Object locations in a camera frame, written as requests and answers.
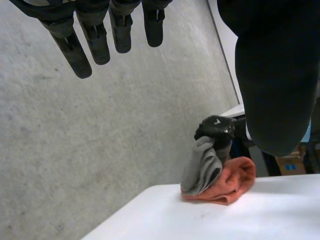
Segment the white table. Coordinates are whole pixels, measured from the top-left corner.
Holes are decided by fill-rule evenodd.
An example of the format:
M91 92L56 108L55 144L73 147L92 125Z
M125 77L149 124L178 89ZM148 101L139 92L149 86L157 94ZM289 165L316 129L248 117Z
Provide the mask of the white table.
M320 174L257 178L230 206L153 186L82 240L319 240Z

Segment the folded cloth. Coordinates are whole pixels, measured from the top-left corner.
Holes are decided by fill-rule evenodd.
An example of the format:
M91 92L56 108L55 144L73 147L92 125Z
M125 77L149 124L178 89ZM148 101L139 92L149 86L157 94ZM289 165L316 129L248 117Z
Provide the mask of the folded cloth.
M220 176L223 163L229 156L231 143L215 151L215 139L202 136L195 142L192 157L182 176L181 189L185 196L196 196L210 187Z
M221 176L204 192L196 196L182 197L187 200L202 200L214 204L229 205L234 203L242 194L247 192L256 179L256 166L247 157L227 160L223 166Z

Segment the concrete floor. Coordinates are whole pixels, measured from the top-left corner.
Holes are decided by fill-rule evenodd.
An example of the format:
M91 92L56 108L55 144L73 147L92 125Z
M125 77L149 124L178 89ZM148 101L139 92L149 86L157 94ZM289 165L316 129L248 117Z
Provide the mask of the concrete floor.
M175 0L162 46L141 5L132 50L77 78L47 30L0 0L0 239L78 240L149 186L180 180L200 121L238 104L206 0Z

